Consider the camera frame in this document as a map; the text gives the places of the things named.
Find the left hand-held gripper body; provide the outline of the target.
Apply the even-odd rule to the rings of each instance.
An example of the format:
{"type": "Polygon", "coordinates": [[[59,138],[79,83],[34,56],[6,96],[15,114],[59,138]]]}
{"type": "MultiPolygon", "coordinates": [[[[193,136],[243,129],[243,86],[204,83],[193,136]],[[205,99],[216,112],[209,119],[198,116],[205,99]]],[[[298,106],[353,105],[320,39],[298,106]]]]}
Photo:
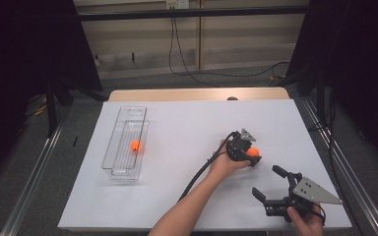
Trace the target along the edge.
{"type": "Polygon", "coordinates": [[[255,142],[256,139],[244,128],[240,132],[234,131],[229,134],[230,140],[226,143],[225,149],[229,158],[233,161],[244,161],[248,160],[248,155],[246,151],[246,145],[251,142],[255,142]]]}

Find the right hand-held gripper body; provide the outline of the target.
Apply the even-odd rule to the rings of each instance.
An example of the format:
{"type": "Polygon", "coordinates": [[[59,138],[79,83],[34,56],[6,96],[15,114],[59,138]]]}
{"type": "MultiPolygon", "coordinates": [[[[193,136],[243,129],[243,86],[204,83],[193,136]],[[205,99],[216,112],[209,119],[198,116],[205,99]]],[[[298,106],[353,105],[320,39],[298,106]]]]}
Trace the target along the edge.
{"type": "MultiPolygon", "coordinates": [[[[316,182],[301,173],[288,172],[286,177],[288,182],[287,196],[281,200],[265,200],[263,203],[266,216],[281,216],[286,222],[291,222],[287,213],[289,207],[294,207],[301,217],[308,213],[317,214],[313,210],[314,205],[332,204],[341,205],[343,201],[330,193],[316,182]]],[[[318,214],[322,220],[326,219],[324,210],[320,207],[318,214]]]]}

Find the clear plastic container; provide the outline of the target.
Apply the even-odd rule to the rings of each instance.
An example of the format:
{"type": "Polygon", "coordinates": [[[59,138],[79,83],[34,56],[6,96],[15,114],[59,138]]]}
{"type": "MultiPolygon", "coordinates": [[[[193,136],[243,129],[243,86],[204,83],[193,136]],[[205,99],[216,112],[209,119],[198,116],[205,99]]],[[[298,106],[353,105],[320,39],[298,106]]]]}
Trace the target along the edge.
{"type": "Polygon", "coordinates": [[[145,142],[150,121],[145,106],[122,106],[119,108],[101,168],[114,181],[136,181],[144,156],[145,142]],[[140,151],[133,152],[134,140],[143,143],[140,151]]]}

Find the person's left hand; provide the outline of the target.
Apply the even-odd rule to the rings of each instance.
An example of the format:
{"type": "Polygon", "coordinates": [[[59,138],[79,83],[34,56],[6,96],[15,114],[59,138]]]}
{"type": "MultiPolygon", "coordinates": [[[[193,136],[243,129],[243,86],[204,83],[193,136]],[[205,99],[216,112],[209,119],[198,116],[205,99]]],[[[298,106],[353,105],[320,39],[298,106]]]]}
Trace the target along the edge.
{"type": "Polygon", "coordinates": [[[247,160],[231,160],[225,152],[226,142],[224,140],[221,140],[220,144],[222,145],[222,148],[218,151],[218,157],[210,165],[209,172],[207,174],[208,178],[217,181],[222,181],[225,178],[229,177],[234,171],[250,165],[250,162],[247,160]]]}

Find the person's right hand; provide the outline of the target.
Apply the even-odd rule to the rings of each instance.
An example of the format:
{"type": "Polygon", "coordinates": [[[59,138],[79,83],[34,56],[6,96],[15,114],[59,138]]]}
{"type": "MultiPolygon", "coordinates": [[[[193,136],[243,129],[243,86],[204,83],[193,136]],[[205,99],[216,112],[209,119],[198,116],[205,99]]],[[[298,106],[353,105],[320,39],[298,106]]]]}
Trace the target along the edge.
{"type": "Polygon", "coordinates": [[[287,209],[287,213],[295,225],[296,236],[324,236],[323,220],[318,216],[321,212],[319,205],[314,205],[313,210],[317,214],[308,213],[301,217],[293,206],[287,209]]]}

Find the white table board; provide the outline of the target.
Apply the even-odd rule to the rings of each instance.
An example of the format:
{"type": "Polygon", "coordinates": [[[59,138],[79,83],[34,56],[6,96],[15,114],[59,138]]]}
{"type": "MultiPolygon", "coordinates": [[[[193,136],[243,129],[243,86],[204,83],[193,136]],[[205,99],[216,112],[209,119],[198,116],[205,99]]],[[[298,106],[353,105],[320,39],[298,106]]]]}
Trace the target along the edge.
{"type": "Polygon", "coordinates": [[[119,102],[102,106],[92,139],[59,227],[72,231],[147,230],[179,199],[189,181],[229,133],[246,129],[262,155],[254,167],[233,173],[216,189],[196,225],[199,231],[281,230],[251,194],[286,196],[288,183],[275,165],[312,179],[329,192],[333,183],[291,99],[147,103],[149,130],[138,180],[112,181],[101,164],[119,102]]]}

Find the black stand pole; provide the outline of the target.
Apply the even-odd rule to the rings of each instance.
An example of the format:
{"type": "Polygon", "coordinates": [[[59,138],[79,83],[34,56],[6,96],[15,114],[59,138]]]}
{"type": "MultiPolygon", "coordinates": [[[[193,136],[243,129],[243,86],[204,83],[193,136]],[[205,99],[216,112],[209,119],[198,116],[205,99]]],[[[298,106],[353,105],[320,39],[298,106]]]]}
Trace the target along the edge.
{"type": "Polygon", "coordinates": [[[317,80],[317,115],[322,125],[326,124],[325,119],[325,80],[322,74],[319,74],[317,80]]]}
{"type": "Polygon", "coordinates": [[[57,116],[55,111],[54,94],[51,84],[46,88],[46,105],[48,115],[48,137],[51,137],[57,128],[57,116]]]}

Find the black horizontal bar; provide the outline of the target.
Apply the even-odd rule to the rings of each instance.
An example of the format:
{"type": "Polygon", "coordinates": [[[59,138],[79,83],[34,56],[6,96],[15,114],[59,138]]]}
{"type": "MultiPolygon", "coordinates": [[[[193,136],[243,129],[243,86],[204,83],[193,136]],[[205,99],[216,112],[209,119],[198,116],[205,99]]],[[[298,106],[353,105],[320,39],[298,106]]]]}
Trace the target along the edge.
{"type": "Polygon", "coordinates": [[[308,10],[309,8],[307,6],[153,10],[153,11],[109,12],[109,13],[81,13],[78,15],[78,19],[84,22],[84,21],[166,19],[166,18],[288,15],[288,14],[305,14],[308,10]]]}

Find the black curtain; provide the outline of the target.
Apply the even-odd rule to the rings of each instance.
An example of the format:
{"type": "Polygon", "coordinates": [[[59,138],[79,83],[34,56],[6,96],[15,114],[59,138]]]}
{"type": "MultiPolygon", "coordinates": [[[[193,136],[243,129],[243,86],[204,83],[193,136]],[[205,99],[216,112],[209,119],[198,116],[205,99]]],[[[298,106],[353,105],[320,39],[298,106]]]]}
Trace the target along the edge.
{"type": "Polygon", "coordinates": [[[330,86],[378,149],[378,0],[309,0],[287,76],[330,86]]]}
{"type": "Polygon", "coordinates": [[[26,119],[28,100],[101,83],[74,0],[0,0],[0,164],[26,119]]]}

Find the aluminium floor rail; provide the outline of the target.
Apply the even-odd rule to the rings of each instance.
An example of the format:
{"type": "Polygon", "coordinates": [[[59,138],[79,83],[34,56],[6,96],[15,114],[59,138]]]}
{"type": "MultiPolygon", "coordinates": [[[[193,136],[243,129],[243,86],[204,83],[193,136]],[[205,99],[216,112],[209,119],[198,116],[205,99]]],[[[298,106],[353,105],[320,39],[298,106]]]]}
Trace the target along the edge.
{"type": "Polygon", "coordinates": [[[346,156],[334,138],[334,133],[328,128],[327,125],[324,125],[317,116],[316,106],[314,103],[309,99],[305,99],[303,104],[310,118],[312,119],[314,126],[329,150],[330,159],[337,164],[338,169],[344,176],[362,212],[373,228],[375,235],[378,236],[378,207],[372,201],[350,166],[346,156]]]}
{"type": "Polygon", "coordinates": [[[32,202],[34,192],[38,187],[47,162],[51,157],[55,146],[57,145],[62,130],[63,127],[61,125],[57,126],[53,133],[46,139],[44,147],[37,159],[31,175],[9,217],[7,218],[0,232],[0,236],[17,236],[21,224],[32,202]]]}

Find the white wall outlet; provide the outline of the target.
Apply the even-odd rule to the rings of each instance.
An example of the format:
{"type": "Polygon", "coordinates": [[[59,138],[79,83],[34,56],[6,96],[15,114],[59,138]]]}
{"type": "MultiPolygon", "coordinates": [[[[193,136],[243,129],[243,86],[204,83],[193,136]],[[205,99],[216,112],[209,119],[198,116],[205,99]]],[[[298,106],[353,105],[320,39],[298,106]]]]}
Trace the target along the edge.
{"type": "Polygon", "coordinates": [[[189,0],[166,0],[165,4],[168,10],[189,8],[189,0]]]}

